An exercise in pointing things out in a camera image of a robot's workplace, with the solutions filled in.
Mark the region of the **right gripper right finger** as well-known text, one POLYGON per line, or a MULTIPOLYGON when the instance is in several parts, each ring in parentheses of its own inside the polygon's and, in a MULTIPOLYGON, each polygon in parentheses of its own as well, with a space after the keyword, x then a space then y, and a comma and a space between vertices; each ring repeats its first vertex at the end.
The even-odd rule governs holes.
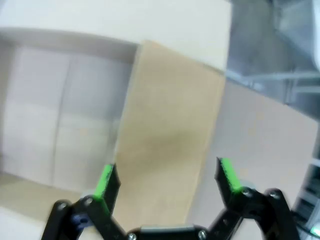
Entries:
POLYGON ((207 240, 230 240, 244 219, 256 222, 265 240, 297 240, 299 233, 283 192, 261 193, 240 183, 228 158, 216 159, 215 180, 224 209, 203 231, 207 240))

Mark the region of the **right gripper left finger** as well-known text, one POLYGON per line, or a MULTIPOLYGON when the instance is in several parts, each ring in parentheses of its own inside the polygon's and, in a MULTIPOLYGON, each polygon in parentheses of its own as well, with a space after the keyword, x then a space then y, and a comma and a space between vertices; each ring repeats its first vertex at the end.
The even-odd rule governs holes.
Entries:
POLYGON ((93 194, 53 204, 41 239, 77 240, 85 228, 95 227, 104 240, 123 240, 125 231, 112 217, 120 185, 117 166, 107 164, 93 194))

